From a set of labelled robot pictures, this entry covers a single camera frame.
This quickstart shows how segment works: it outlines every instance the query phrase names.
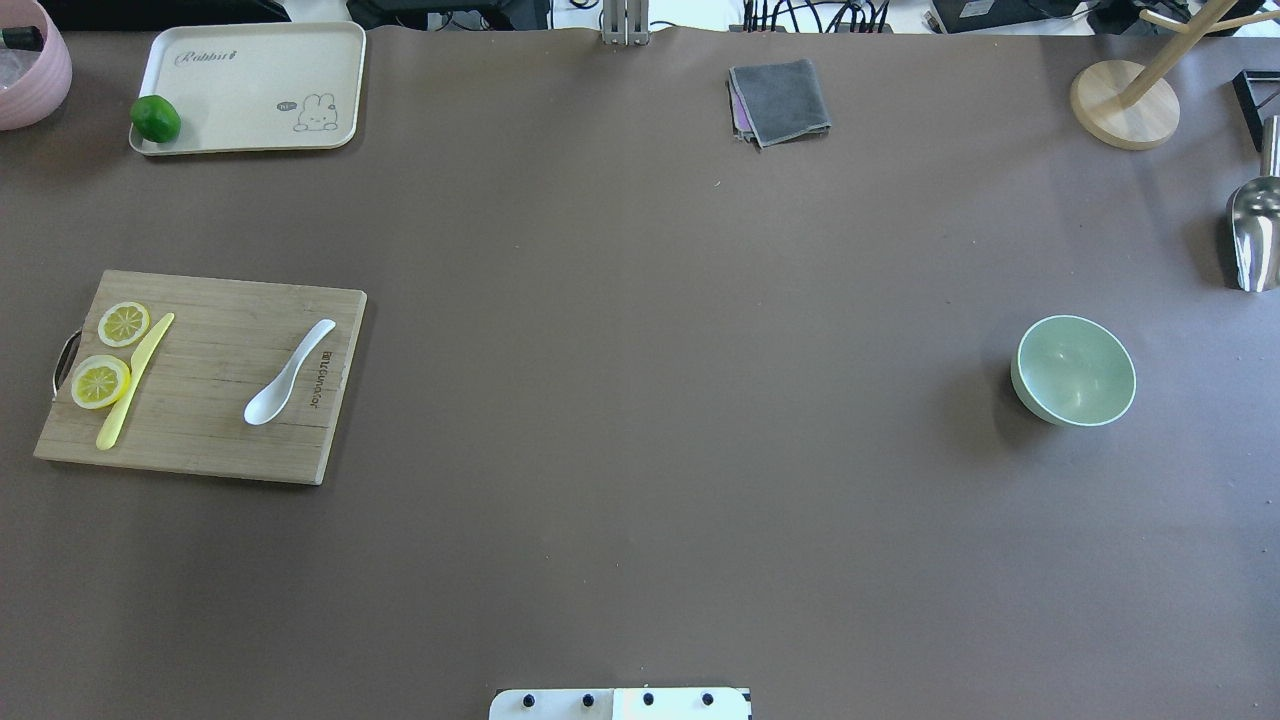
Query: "stainless steel scoop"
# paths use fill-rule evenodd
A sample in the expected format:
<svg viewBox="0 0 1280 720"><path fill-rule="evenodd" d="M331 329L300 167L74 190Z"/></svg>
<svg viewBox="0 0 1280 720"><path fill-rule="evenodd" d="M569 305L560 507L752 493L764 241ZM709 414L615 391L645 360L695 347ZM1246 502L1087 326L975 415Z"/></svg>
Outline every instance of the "stainless steel scoop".
<svg viewBox="0 0 1280 720"><path fill-rule="evenodd" d="M1280 286L1280 152L1276 117L1267 118L1262 136L1262 177L1231 193L1231 236L1240 290L1262 292Z"/></svg>

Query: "black metal stand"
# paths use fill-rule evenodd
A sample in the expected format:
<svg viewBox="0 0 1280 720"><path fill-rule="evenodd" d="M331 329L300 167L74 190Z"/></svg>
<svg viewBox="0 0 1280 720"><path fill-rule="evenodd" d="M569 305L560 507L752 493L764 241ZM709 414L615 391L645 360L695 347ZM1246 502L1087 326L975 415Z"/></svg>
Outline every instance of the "black metal stand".
<svg viewBox="0 0 1280 720"><path fill-rule="evenodd" d="M1249 126L1249 137L1253 138L1253 147L1262 152L1262 106L1271 102L1280 95L1276 90L1262 102L1253 99L1253 83L1280 85L1280 72L1276 70L1240 70L1240 74L1231 79L1235 88L1235 99L1240 102L1240 111L1244 113L1244 124Z"/></svg>

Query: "pink bowl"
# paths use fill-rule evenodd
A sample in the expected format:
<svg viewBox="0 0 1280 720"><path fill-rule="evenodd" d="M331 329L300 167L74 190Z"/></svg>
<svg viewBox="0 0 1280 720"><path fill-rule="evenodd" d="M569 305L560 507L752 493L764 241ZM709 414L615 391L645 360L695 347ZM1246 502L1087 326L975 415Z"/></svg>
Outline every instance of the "pink bowl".
<svg viewBox="0 0 1280 720"><path fill-rule="evenodd" d="M36 26L45 33L40 59L0 90L0 131L27 127L58 109L72 86L72 58L54 20L35 0L0 0L0 27Z"/></svg>

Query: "tray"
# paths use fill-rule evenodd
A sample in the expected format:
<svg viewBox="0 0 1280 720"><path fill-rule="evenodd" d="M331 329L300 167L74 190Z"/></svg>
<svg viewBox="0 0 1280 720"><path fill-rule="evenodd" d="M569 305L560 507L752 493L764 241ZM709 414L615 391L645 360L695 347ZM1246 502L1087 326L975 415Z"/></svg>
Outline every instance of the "tray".
<svg viewBox="0 0 1280 720"><path fill-rule="evenodd" d="M175 27L151 44L138 96L160 95L182 118L172 142L143 155L328 150L356 135L365 31L356 23Z"/></svg>
<svg viewBox="0 0 1280 720"><path fill-rule="evenodd" d="M320 484L324 479L365 315L358 290L106 270L84 316L77 361L111 348L97 320L136 300L152 318L173 313L147 365L120 439L97 450L105 410L76 405L63 383L36 443L36 457L197 475ZM284 410L244 423L244 404L284 365L321 318L337 327L307 356Z"/></svg>

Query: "lime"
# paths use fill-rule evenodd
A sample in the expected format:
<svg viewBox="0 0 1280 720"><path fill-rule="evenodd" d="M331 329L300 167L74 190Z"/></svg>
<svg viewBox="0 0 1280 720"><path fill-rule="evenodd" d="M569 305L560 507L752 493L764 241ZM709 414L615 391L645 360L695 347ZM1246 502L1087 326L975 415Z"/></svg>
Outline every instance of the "lime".
<svg viewBox="0 0 1280 720"><path fill-rule="evenodd" d="M86 410L115 402L129 387L129 366L114 355L90 355L72 375L72 398Z"/></svg>
<svg viewBox="0 0 1280 720"><path fill-rule="evenodd" d="M170 142L182 131L178 110L159 95L143 95L134 100L129 108L129 119L138 128L138 135L151 142Z"/></svg>
<svg viewBox="0 0 1280 720"><path fill-rule="evenodd" d="M118 302L97 322L97 338L108 347L133 345L151 327L151 313L140 302Z"/></svg>

